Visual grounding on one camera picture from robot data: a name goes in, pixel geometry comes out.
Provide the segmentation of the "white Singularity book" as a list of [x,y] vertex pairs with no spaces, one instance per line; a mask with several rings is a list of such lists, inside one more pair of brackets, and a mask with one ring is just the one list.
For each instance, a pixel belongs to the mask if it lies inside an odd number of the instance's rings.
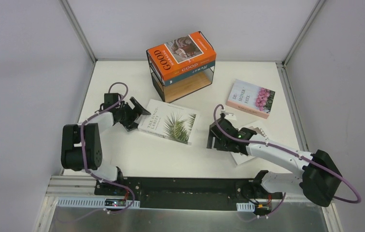
[[191,145],[200,119],[200,112],[171,103],[151,99],[138,130],[160,138]]

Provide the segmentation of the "teal Humor book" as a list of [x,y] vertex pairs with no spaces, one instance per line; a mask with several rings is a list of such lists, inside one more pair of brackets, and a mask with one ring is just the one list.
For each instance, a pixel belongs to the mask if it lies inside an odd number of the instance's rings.
[[163,80],[162,86],[168,87],[170,85],[173,85],[179,81],[182,81],[188,77],[192,77],[195,74],[205,74],[208,80],[213,82],[213,76],[214,76],[214,69],[215,69],[215,61],[209,62],[208,64],[199,66],[198,64],[195,64],[194,68],[184,72],[182,74],[177,75],[176,77],[173,77],[169,80]]

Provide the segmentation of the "orange Good Morning book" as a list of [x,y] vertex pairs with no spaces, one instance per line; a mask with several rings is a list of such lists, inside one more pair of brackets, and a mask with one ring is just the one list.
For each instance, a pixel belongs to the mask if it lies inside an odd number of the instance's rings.
[[201,31],[174,39],[146,50],[160,77],[169,80],[199,66],[216,60],[216,52]]

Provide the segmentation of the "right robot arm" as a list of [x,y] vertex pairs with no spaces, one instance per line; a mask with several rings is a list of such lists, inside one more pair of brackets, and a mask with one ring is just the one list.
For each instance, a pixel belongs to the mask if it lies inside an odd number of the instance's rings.
[[222,117],[210,124],[207,147],[261,158],[288,171],[260,171],[252,184],[252,192],[258,198],[276,192],[302,194],[312,203],[327,207],[341,183],[342,175],[327,152],[297,151],[252,129],[238,130]]

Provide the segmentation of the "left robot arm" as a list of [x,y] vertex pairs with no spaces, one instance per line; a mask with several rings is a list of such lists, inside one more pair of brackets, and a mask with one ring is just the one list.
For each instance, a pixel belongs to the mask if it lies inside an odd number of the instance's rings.
[[104,94],[104,102],[92,118],[85,123],[67,124],[62,130],[61,165],[64,169],[84,171],[96,176],[100,182],[106,182],[107,190],[112,195],[124,192],[125,182],[119,167],[111,165],[103,159],[100,135],[121,124],[126,131],[138,127],[140,116],[149,116],[146,110],[134,98],[130,98],[131,107],[119,93]]

